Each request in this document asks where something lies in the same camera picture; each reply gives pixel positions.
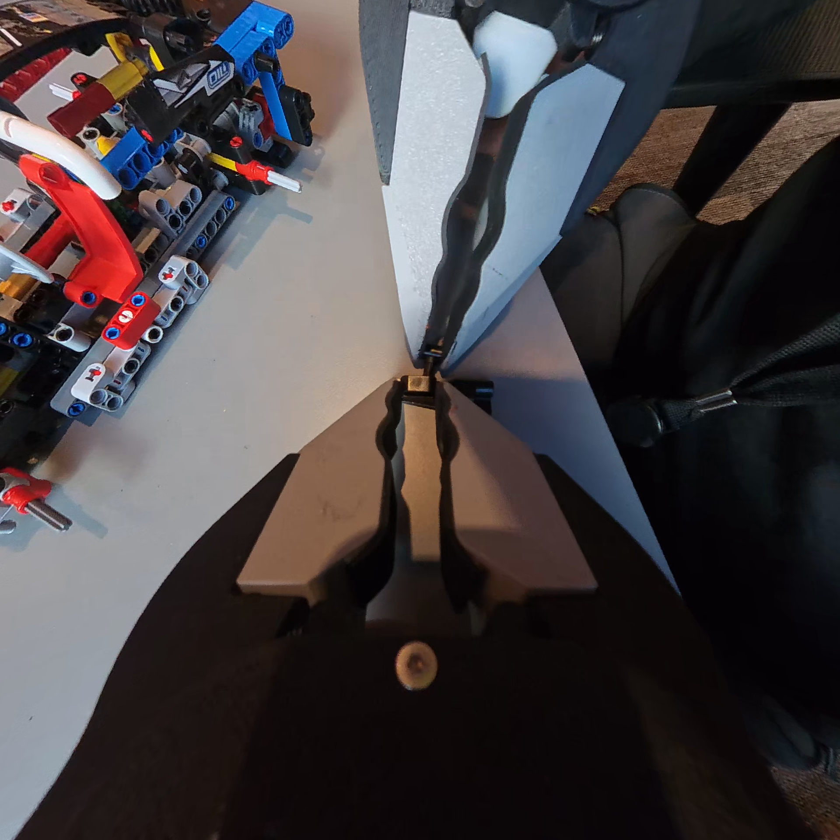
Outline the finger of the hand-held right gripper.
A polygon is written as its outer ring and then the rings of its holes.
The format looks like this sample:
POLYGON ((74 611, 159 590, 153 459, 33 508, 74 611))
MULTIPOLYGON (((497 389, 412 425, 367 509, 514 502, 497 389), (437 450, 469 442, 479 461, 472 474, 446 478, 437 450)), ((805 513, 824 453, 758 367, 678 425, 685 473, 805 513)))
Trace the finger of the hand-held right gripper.
POLYGON ((574 65, 541 80, 512 110, 453 307, 445 366, 469 351, 560 240, 624 87, 594 65, 574 65))
POLYGON ((452 18, 411 11, 395 119, 390 182, 382 188, 409 350, 418 356, 443 248, 445 211, 475 156, 490 100, 510 112, 557 53, 550 30, 492 12, 475 55, 452 18))

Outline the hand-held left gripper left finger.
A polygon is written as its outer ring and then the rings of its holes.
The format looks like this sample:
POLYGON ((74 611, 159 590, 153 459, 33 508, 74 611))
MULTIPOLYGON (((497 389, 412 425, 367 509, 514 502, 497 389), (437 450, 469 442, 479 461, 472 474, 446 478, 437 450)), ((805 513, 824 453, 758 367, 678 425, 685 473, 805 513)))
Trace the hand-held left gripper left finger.
POLYGON ((393 564, 397 380, 387 380, 300 451, 237 584, 243 593, 328 593, 344 566, 359 605, 383 587, 393 564))

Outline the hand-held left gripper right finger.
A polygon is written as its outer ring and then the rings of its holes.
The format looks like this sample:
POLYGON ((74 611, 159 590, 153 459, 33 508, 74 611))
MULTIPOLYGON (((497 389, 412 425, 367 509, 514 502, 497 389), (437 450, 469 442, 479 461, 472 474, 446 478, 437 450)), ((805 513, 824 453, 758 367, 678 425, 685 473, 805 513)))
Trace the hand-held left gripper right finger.
POLYGON ((531 449, 451 384, 437 383, 456 546, 479 569, 483 610, 531 595, 590 594, 595 576, 531 449))

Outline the black elongated brick piece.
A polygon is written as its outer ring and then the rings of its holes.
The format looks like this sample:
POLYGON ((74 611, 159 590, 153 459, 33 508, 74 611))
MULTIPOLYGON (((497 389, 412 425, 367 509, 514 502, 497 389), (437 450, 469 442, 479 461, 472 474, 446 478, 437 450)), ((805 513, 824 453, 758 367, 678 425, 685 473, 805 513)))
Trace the black elongated brick piece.
MULTIPOLYGON (((492 414, 491 401, 494 394, 494 383, 489 380, 450 379, 447 384, 454 387, 462 395, 476 404, 488 415, 492 414)), ((403 386, 402 401, 425 408, 436 408, 436 386, 442 381, 422 374, 407 375, 401 379, 403 386)))

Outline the toy brick car model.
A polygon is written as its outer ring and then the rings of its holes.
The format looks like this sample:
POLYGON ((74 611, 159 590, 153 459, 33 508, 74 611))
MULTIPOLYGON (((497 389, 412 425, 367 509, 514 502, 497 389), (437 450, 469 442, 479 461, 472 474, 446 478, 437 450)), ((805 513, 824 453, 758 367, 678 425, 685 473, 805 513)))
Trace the toy brick car model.
POLYGON ((204 296, 201 263, 255 196, 301 184, 311 96, 264 2, 2 2, 2 534, 71 520, 32 470, 71 421, 119 413, 204 296))

